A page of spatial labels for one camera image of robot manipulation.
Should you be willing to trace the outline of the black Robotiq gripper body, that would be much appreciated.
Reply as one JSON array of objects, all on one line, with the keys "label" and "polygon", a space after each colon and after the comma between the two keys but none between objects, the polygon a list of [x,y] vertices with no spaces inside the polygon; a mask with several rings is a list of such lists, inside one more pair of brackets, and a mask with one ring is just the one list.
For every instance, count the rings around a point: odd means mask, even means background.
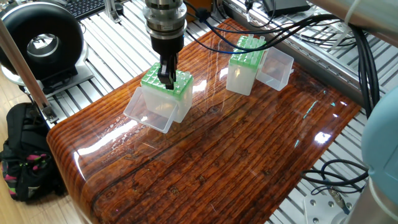
[{"label": "black Robotiq gripper body", "polygon": [[163,37],[150,35],[152,48],[159,54],[159,62],[162,63],[171,57],[175,58],[175,65],[178,64],[178,54],[184,47],[184,35],[175,38],[164,39]]}]

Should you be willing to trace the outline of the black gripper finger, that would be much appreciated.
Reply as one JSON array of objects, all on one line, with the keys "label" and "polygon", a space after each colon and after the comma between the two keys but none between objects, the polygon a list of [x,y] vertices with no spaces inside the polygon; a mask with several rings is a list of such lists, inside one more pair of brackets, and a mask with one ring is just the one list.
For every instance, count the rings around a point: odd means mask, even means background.
[{"label": "black gripper finger", "polygon": [[167,71],[167,64],[165,62],[159,64],[157,77],[162,84],[169,83],[169,73]]},{"label": "black gripper finger", "polygon": [[176,82],[176,69],[177,61],[167,62],[166,73],[169,82],[165,85],[166,89],[174,89],[174,83]]}]

